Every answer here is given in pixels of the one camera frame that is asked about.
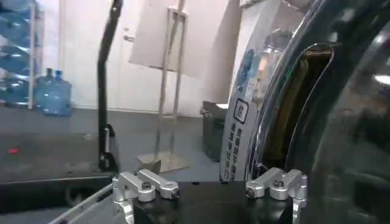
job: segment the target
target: sticker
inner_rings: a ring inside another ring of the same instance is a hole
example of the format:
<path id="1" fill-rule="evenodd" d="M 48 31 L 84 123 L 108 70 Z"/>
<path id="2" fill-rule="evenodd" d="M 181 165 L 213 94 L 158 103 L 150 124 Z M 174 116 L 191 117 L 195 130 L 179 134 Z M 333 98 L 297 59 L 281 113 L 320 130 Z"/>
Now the sticker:
<path id="1" fill-rule="evenodd" d="M 243 60 L 240 64 L 238 73 L 237 73 L 237 78 L 235 82 L 235 88 L 239 92 L 243 92 L 246 89 L 246 85 L 249 79 L 249 70 L 250 67 L 252 66 L 252 61 L 255 56 L 255 51 L 253 49 L 249 49 L 244 57 Z"/>
<path id="2" fill-rule="evenodd" d="M 233 117 L 240 123 L 244 124 L 248 114 L 249 105 L 247 102 L 237 99 L 236 107 L 234 108 Z"/>

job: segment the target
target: black handle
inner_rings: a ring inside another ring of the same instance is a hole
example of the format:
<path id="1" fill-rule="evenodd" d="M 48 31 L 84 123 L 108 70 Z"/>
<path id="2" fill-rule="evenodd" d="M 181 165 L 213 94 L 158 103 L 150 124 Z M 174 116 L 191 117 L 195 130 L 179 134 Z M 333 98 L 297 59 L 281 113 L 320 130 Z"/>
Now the black handle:
<path id="1" fill-rule="evenodd" d="M 97 104 L 98 104 L 98 119 L 99 119 L 99 167 L 102 170 L 107 170 L 105 160 L 112 158 L 111 155 L 105 152 L 106 138 L 105 129 L 107 125 L 107 91 L 106 91 L 106 62 L 110 53 L 112 41 L 118 25 L 118 19 L 121 16 L 123 0 L 114 0 L 111 6 L 110 16 L 105 25 L 103 38 L 100 43 L 99 58 L 97 60 Z"/>

